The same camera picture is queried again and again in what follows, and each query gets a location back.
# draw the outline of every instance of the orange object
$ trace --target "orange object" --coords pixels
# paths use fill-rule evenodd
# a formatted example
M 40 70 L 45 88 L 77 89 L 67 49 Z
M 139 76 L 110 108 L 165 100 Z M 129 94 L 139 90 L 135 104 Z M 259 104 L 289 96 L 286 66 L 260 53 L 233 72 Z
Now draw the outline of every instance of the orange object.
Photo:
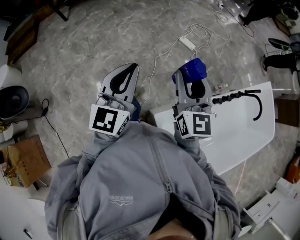
M 300 157 L 297 156 L 289 167 L 289 171 L 287 173 L 286 180 L 290 183 L 296 183 L 300 179 L 300 165 L 299 165 Z

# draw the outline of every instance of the hoodie sleeve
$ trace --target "hoodie sleeve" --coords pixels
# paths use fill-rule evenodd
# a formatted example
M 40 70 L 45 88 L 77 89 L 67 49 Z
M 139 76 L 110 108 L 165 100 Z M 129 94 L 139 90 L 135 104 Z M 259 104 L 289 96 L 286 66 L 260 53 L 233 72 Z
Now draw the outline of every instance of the hoodie sleeve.
M 175 126 L 175 140 L 178 146 L 188 152 L 202 170 L 208 176 L 211 187 L 214 193 L 214 197 L 219 206 L 226 206 L 232 212 L 234 232 L 233 239 L 237 239 L 240 232 L 240 212 L 235 201 L 235 197 L 231 190 L 226 185 L 225 181 L 216 174 L 212 166 L 207 163 L 207 158 L 203 151 L 200 149 L 199 140 L 194 139 L 182 139 L 176 123 Z
M 95 133 L 94 141 L 83 154 L 70 157 L 58 165 L 45 202 L 45 218 L 49 235 L 57 239 L 57 224 L 63 206 L 77 199 L 82 180 L 90 171 L 99 154 L 114 143 L 117 138 Z

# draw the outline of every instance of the white cable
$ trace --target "white cable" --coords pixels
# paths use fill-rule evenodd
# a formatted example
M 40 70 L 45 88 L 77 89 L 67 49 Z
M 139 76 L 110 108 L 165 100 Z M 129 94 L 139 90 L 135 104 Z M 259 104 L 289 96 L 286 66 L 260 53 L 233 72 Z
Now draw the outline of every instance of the white cable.
M 240 187 L 240 182 L 242 181 L 242 178 L 243 178 L 243 174 L 244 174 L 244 170 L 245 170 L 245 166 L 246 166 L 246 161 L 247 161 L 247 160 L 244 161 L 243 170 L 242 170 L 242 173 L 241 173 L 241 175 L 240 175 L 240 180 L 239 180 L 238 186 L 236 187 L 236 190 L 235 190 L 235 192 L 234 192 L 234 195 L 236 195 L 236 193 L 238 192 L 238 189 L 239 189 L 239 187 Z
M 212 38 L 212 34 L 216 35 L 218 38 L 220 38 L 220 39 L 222 39 L 222 40 L 230 40 L 230 39 L 231 39 L 231 36 L 230 36 L 229 31 L 228 31 L 224 26 L 222 26 L 222 25 L 220 24 L 220 22 L 222 22 L 222 23 L 227 23 L 227 22 L 228 22 L 228 18 L 227 18 L 224 14 L 220 13 L 221 10 L 216 11 L 216 10 L 214 10 L 212 7 L 210 8 L 210 6 L 208 6 L 208 10 L 212 13 L 212 19 L 213 19 L 215 22 L 217 22 L 222 28 L 224 28 L 224 29 L 227 31 L 229 37 L 228 37 L 228 38 L 221 37 L 221 36 L 219 36 L 217 33 L 215 33 L 213 30 L 211 30 L 211 29 L 208 28 L 208 27 L 203 26 L 202 24 L 199 24 L 199 23 L 194 23 L 194 24 L 192 24 L 192 25 L 190 26 L 189 31 L 187 31 L 186 33 L 182 34 L 179 38 L 181 38 L 182 36 L 187 36 L 187 35 L 189 35 L 189 34 L 191 34 L 191 33 L 194 33 L 194 34 L 195 34 L 197 37 L 199 37 L 199 38 L 204 38 L 204 37 L 206 37 L 208 34 L 209 34 L 209 36 L 210 36 L 210 38 L 209 38 L 209 40 L 208 40 L 208 44 L 207 44 L 207 45 L 204 45 L 204 46 L 201 46 L 201 47 L 199 47 L 198 49 L 196 49 L 196 50 L 195 50 L 195 53 L 194 53 L 193 56 L 192 56 L 192 58 L 194 57 L 194 55 L 196 55 L 196 58 L 197 58 L 197 57 L 198 57 L 198 56 L 197 56 L 197 52 L 198 52 L 201 48 L 203 48 L 203 47 L 208 47 L 208 46 L 210 45 L 210 40 L 211 40 L 211 38 Z M 199 28 L 199 29 L 203 30 L 203 31 L 205 32 L 204 36 L 199 36 L 197 33 L 195 33 L 195 32 L 194 32 L 194 29 L 196 29 L 196 28 Z M 150 80 L 149 80 L 149 91 L 148 91 L 148 96 L 147 96 L 146 100 L 143 102 L 143 104 L 141 105 L 141 109 L 143 108 L 144 104 L 148 101 L 148 99 L 149 99 L 149 97 L 150 97 L 151 81 L 152 81 L 152 77 L 153 77 L 154 72 L 155 72 L 155 69 L 156 69 L 156 60 L 157 60 L 157 58 L 166 55 L 166 54 L 174 47 L 174 45 L 179 41 L 179 38 L 177 38 L 177 40 L 172 44 L 171 47 L 169 47 L 169 49 L 168 49 L 165 53 L 163 53 L 163 54 L 161 54 L 161 55 L 158 55 L 158 56 L 154 59 L 154 68 L 153 68 L 153 71 L 152 71 L 152 74 L 151 74 L 151 77 L 150 77 Z

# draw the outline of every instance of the black cable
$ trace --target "black cable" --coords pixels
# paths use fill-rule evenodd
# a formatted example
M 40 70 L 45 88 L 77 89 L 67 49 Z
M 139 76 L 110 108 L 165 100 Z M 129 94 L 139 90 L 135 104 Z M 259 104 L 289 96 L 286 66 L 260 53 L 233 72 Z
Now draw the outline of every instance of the black cable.
M 47 106 L 46 106 L 46 107 L 43 107 L 45 101 L 47 101 Z M 49 99 L 44 98 L 44 100 L 42 101 L 41 108 L 42 108 L 42 114 L 41 114 L 39 117 L 26 118 L 26 119 L 19 120 L 19 121 L 12 121 L 12 122 L 10 122 L 10 123 L 0 125 L 0 127 L 2 127 L 2 126 L 10 126 L 11 124 L 13 124 L 13 123 L 18 123 L 18 122 L 20 122 L 20 121 L 32 120 L 32 119 L 38 119 L 38 118 L 41 118 L 41 117 L 45 117 L 46 120 L 47 120 L 47 122 L 49 123 L 50 127 L 52 127 L 52 129 L 56 132 L 56 134 L 57 134 L 57 136 L 58 136 L 58 138 L 59 138 L 59 140 L 60 140 L 60 142 L 61 142 L 61 145 L 63 146 L 63 148 L 64 148 L 64 150 L 65 150 L 65 152 L 66 152 L 66 154 L 67 154 L 67 157 L 69 158 L 69 155 L 68 155 L 68 152 L 67 152 L 67 150 L 66 150 L 66 148 L 65 148 L 65 145 L 62 143 L 62 140 L 60 139 L 60 135 L 58 134 L 58 132 L 55 130 L 55 128 L 51 125 L 51 123 L 49 122 L 49 120 L 48 120 L 47 117 L 46 117 L 46 114 L 47 114 L 47 112 L 48 112 L 48 110 L 49 110 Z
M 285 51 L 285 50 L 277 49 L 277 50 L 275 50 L 275 51 L 268 52 L 268 51 L 267 51 L 267 45 L 274 47 L 273 45 L 266 43 L 266 44 L 264 45 L 264 48 L 265 48 L 265 50 L 266 50 L 266 53 L 264 54 L 264 56 L 265 56 L 265 55 L 268 56 L 270 53 L 274 53 L 274 52 L 278 52 L 278 55 L 282 55 L 282 53 Z
M 69 155 L 68 155 L 68 152 L 67 152 L 67 150 L 66 150 L 66 148 L 65 148 L 65 145 L 62 143 L 62 140 L 60 139 L 60 135 L 59 135 L 58 132 L 55 130 L 55 128 L 51 125 L 51 123 L 49 122 L 49 120 L 47 119 L 46 116 L 45 116 L 45 118 L 46 118 L 47 122 L 49 123 L 50 127 L 52 127 L 52 129 L 56 132 L 56 134 L 57 134 L 57 136 L 58 136 L 58 138 L 59 138 L 59 140 L 60 140 L 60 142 L 61 142 L 61 145 L 63 146 L 63 148 L 64 148 L 64 150 L 65 150 L 65 152 L 66 152 L 67 157 L 70 158 Z
M 255 36 L 255 33 L 253 32 L 253 30 L 250 28 L 250 27 L 248 27 L 248 26 L 245 26 L 246 28 L 249 28 L 251 31 L 252 31 L 252 33 L 253 33 L 253 36 L 252 35 L 250 35 L 247 31 L 246 31 L 246 29 L 244 28 L 244 26 L 235 18 L 235 16 L 229 11 L 229 9 L 227 8 L 227 7 L 225 7 L 224 5 L 222 5 L 224 8 L 226 8 L 226 10 L 230 13 L 230 15 L 232 16 L 232 17 L 234 17 L 234 19 L 235 19 L 235 21 L 237 21 L 237 23 L 243 28 L 243 30 L 250 36 L 250 37 L 252 37 L 252 38 L 254 38 L 254 36 Z

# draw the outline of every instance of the wire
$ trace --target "wire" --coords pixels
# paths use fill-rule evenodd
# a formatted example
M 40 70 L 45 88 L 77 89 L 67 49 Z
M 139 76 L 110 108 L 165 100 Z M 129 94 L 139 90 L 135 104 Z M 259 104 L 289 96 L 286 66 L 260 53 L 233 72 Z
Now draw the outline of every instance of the wire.
M 1 175 L 2 175 L 2 177 L 3 177 L 3 179 L 4 179 L 5 183 L 6 183 L 6 185 L 8 185 L 8 183 L 6 182 L 6 179 L 5 179 L 5 173 L 4 173 L 4 171 L 1 171 Z
M 240 187 L 240 182 L 242 181 L 242 178 L 243 178 L 243 174 L 244 174 L 244 170 L 245 170 L 245 166 L 246 166 L 246 161 L 247 161 L 247 160 L 244 161 L 243 170 L 242 170 L 242 173 L 241 173 L 241 175 L 240 175 L 240 180 L 239 180 L 238 186 L 236 187 L 236 190 L 235 190 L 235 192 L 234 192 L 234 195 L 236 195 L 236 193 L 238 192 L 238 189 L 239 189 L 239 187 Z
M 46 106 L 46 107 L 43 107 L 45 101 L 47 101 L 47 106 Z M 10 123 L 4 124 L 4 125 L 0 125 L 0 127 L 2 127 L 2 126 L 10 126 L 11 124 L 13 124 L 13 123 L 18 123 L 18 122 L 20 122 L 20 121 L 32 120 L 32 119 L 38 119 L 38 118 L 41 118 L 41 117 L 45 117 L 46 120 L 47 120 L 47 122 L 49 123 L 50 127 L 52 127 L 52 129 L 56 132 L 56 134 L 57 134 L 57 136 L 58 136 L 58 138 L 59 138 L 59 140 L 60 140 L 60 142 L 61 142 L 61 145 L 63 146 L 63 148 L 64 148 L 64 150 L 65 150 L 65 152 L 66 152 L 66 154 L 67 154 L 67 157 L 69 158 L 69 155 L 68 155 L 68 152 L 67 152 L 67 150 L 66 150 L 66 148 L 65 148 L 65 145 L 62 143 L 62 140 L 60 139 L 60 135 L 58 134 L 58 132 L 55 130 L 55 128 L 51 125 L 51 123 L 49 122 L 48 118 L 46 117 L 46 114 L 47 114 L 47 112 L 48 112 L 48 110 L 49 110 L 49 99 L 44 98 L 44 100 L 42 101 L 42 104 L 41 104 L 41 108 L 42 108 L 42 114 L 41 114 L 39 117 L 26 118 L 26 119 L 19 120 L 19 121 L 12 121 L 12 122 L 10 122 Z
M 277 52 L 278 55 L 282 55 L 282 53 L 285 51 L 285 50 L 278 49 L 278 50 L 275 50 L 275 51 L 272 51 L 272 52 L 268 52 L 268 51 L 267 51 L 267 45 L 274 47 L 273 45 L 266 43 L 266 44 L 264 45 L 264 48 L 265 48 L 265 50 L 266 50 L 266 53 L 264 54 L 264 56 L 265 56 L 265 55 L 268 56 L 270 53 L 275 53 L 275 52 Z
M 194 23 L 194 24 L 192 24 L 192 25 L 190 26 L 189 31 L 187 31 L 187 32 L 185 32 L 184 34 L 180 35 L 180 37 L 177 38 L 177 40 L 172 44 L 172 46 L 169 47 L 169 49 L 168 49 L 165 53 L 158 55 L 158 56 L 154 59 L 154 68 L 153 68 L 153 71 L 152 71 L 152 74 L 151 74 L 151 77 L 150 77 L 150 80 L 149 80 L 148 96 L 147 96 L 146 100 L 143 102 L 143 104 L 141 105 L 141 109 L 143 108 L 144 104 L 149 100 L 149 97 L 150 97 L 151 81 L 152 81 L 152 78 L 153 78 L 153 75 L 154 75 L 154 72 L 155 72 L 155 69 L 156 69 L 156 60 L 157 60 L 159 57 L 162 57 L 162 56 L 166 55 L 166 54 L 174 47 L 174 45 L 179 41 L 179 39 L 180 39 L 182 36 L 187 36 L 187 35 L 189 35 L 189 34 L 191 34 L 191 33 L 195 34 L 195 35 L 198 36 L 199 38 L 204 38 L 204 37 L 206 37 L 208 34 L 209 34 L 209 36 L 210 36 L 209 41 L 208 41 L 208 44 L 207 44 L 207 45 L 204 45 L 204 46 L 201 46 L 201 47 L 199 47 L 197 50 L 195 50 L 195 53 L 193 54 L 192 58 L 194 57 L 194 55 L 196 55 L 196 58 L 197 58 L 197 52 L 198 52 L 201 48 L 203 48 L 203 47 L 208 47 L 208 46 L 209 46 L 210 40 L 211 40 L 211 38 L 212 38 L 212 34 L 216 35 L 218 38 L 220 38 L 220 39 L 222 39 L 222 40 L 230 40 L 230 39 L 231 39 L 231 36 L 230 36 L 229 31 L 228 31 L 224 26 L 222 26 L 222 25 L 220 24 L 220 22 L 222 22 L 222 23 L 227 23 L 227 22 L 228 22 L 228 18 L 227 18 L 224 14 L 220 13 L 221 10 L 216 11 L 216 10 L 214 10 L 212 7 L 210 8 L 210 6 L 208 6 L 208 10 L 213 14 L 213 15 L 212 15 L 212 19 L 213 19 L 215 22 L 217 22 L 222 28 L 224 28 L 224 29 L 227 31 L 229 37 L 227 37 L 227 38 L 221 37 L 221 36 L 219 36 L 217 33 L 215 33 L 213 30 L 211 30 L 211 29 L 208 28 L 208 27 L 205 27 L 205 26 L 202 25 L 202 24 L 199 24 L 199 23 Z M 195 33 L 195 32 L 194 32 L 194 29 L 197 29 L 197 28 L 203 30 L 203 31 L 205 32 L 205 34 L 204 34 L 203 36 L 201 36 L 201 35 L 198 35 L 197 33 Z
M 95 102 L 95 104 L 97 104 L 97 102 L 99 101 L 100 98 L 101 98 L 101 96 L 99 96 L 99 97 L 97 98 L 97 101 Z
M 69 155 L 68 155 L 68 152 L 67 152 L 67 150 L 66 150 L 66 148 L 65 148 L 65 145 L 62 143 L 62 140 L 60 139 L 60 135 L 59 135 L 58 132 L 55 130 L 55 128 L 51 125 L 51 123 L 49 122 L 48 118 L 47 118 L 46 116 L 45 116 L 45 118 L 46 118 L 47 122 L 49 123 L 50 127 L 52 127 L 52 129 L 56 132 L 56 134 L 57 134 L 57 136 L 58 136 L 58 139 L 60 140 L 61 145 L 63 146 L 63 148 L 64 148 L 64 150 L 65 150 L 65 152 L 66 152 L 67 157 L 70 158 Z
M 222 5 L 222 6 L 230 13 L 230 15 L 231 15 L 232 17 L 234 17 L 235 21 L 237 21 L 237 23 L 242 27 L 242 29 L 243 29 L 250 37 L 254 38 L 255 33 L 253 32 L 253 30 L 252 30 L 250 27 L 245 26 L 246 28 L 249 28 L 249 29 L 252 31 L 253 35 L 250 35 L 250 34 L 246 31 L 246 29 L 244 28 L 244 26 L 243 26 L 243 25 L 235 18 L 235 16 L 229 11 L 229 9 L 228 9 L 227 7 L 225 7 L 224 5 Z

